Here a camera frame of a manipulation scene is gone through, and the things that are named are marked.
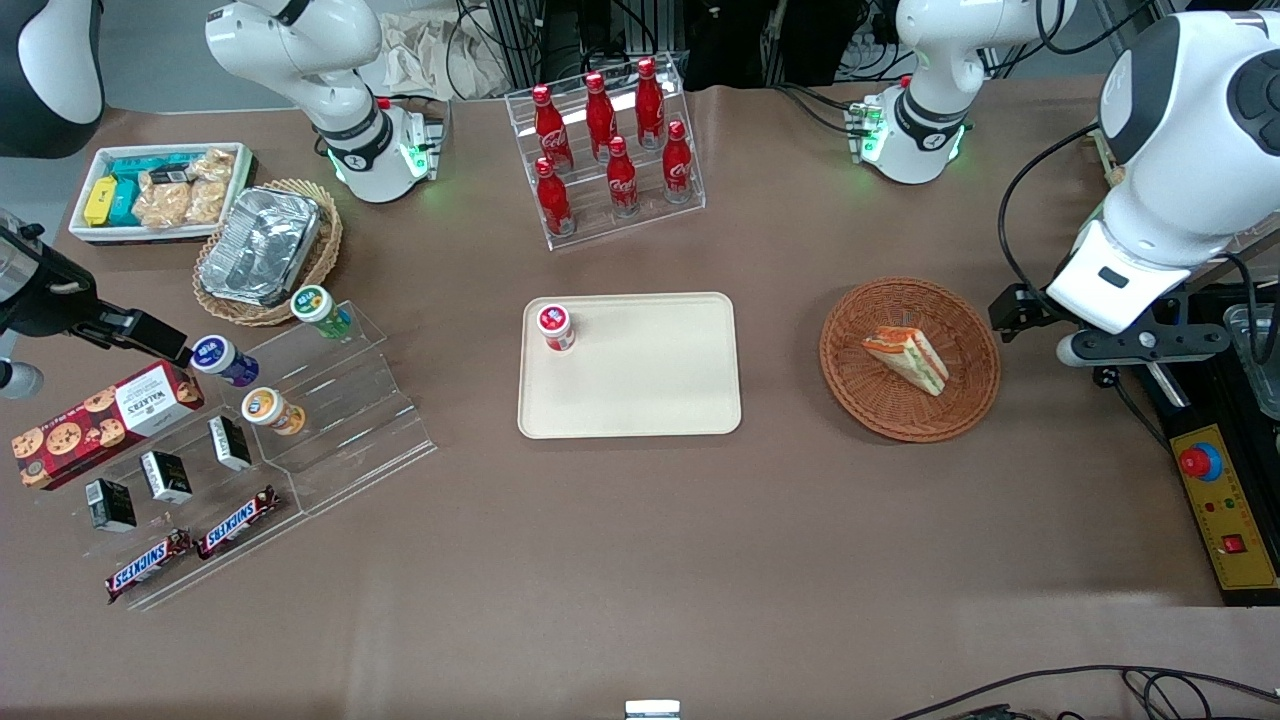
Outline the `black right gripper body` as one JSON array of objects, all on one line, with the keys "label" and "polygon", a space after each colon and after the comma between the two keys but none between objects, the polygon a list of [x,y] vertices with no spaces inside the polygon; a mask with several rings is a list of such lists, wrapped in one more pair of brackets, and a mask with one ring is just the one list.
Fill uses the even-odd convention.
[{"label": "black right gripper body", "polygon": [[92,338],[99,304],[93,275],[45,245],[40,225],[3,227],[1,328],[24,337]]}]

